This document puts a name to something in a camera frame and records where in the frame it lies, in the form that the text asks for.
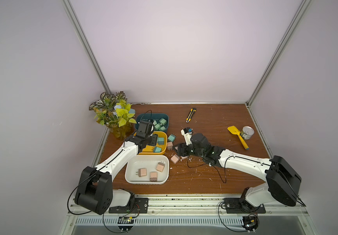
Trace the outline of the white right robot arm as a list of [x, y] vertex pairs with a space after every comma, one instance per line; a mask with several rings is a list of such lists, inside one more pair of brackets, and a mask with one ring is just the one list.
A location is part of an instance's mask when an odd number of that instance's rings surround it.
[[212, 146], [201, 133], [186, 133], [184, 138], [184, 143], [174, 146], [178, 156], [200, 157], [210, 166], [238, 170], [264, 181], [259, 186], [247, 187], [243, 191], [238, 205], [242, 210], [254, 211], [262, 204], [271, 202], [290, 207], [302, 203], [299, 197], [302, 179], [284, 158], [257, 158]]

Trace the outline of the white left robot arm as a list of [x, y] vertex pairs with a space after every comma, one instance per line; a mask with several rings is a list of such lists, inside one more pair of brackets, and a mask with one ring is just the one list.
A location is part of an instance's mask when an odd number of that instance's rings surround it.
[[151, 121], [141, 121], [138, 130], [128, 136], [107, 160], [95, 167], [86, 167], [81, 173], [78, 186], [73, 190], [75, 204], [99, 215], [110, 208], [129, 212], [134, 210], [134, 193], [114, 190], [113, 181], [121, 169], [152, 142], [153, 132]]

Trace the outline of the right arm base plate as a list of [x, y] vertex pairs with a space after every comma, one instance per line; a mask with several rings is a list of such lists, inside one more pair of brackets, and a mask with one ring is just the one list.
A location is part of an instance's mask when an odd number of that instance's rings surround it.
[[266, 213], [263, 204], [255, 207], [249, 204], [245, 199], [241, 198], [225, 198], [221, 203], [221, 208], [226, 210], [227, 213]]

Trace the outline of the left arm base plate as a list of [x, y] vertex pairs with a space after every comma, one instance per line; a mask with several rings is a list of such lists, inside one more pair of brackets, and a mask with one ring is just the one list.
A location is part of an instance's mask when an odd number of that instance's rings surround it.
[[129, 213], [147, 213], [149, 205], [148, 198], [133, 198], [126, 206], [110, 207], [109, 213], [129, 214]]

